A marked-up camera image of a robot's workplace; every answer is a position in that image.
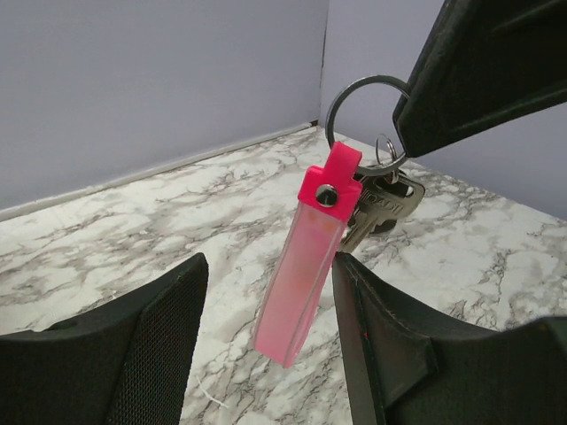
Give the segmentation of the pink keyring tag with ring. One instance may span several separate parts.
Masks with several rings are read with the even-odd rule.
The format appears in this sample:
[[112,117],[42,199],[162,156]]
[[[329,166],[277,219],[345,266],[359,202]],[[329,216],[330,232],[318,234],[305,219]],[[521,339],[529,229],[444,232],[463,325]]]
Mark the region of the pink keyring tag with ring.
[[389,166],[362,168],[361,152],[334,137],[340,105],[355,90],[370,84],[384,84],[403,96],[408,94],[404,81],[372,75],[351,83],[331,104],[325,124],[330,154],[324,166],[311,166],[305,173],[298,206],[253,333],[254,349],[282,367],[293,364],[314,320],[333,257],[362,192],[354,176],[386,174],[405,161],[399,157]]

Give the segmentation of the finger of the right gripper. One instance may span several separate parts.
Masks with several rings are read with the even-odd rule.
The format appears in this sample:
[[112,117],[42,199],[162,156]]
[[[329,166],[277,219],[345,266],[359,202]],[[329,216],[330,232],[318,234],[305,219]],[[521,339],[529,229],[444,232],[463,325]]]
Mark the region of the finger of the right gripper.
[[392,118],[418,158],[565,101],[564,1],[445,1]]

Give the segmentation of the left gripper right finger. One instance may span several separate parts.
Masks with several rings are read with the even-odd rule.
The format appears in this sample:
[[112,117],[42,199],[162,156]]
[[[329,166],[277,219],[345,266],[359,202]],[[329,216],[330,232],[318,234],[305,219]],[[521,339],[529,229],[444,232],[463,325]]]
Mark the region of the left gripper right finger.
[[566,319],[498,332],[394,288],[348,253],[332,266],[356,424],[563,424]]

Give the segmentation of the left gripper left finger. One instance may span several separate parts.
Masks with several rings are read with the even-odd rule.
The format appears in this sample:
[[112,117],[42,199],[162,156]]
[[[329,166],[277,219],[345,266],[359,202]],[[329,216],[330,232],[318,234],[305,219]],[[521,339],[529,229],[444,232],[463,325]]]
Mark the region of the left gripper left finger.
[[43,331],[1,337],[3,424],[177,424],[206,300],[198,253]]

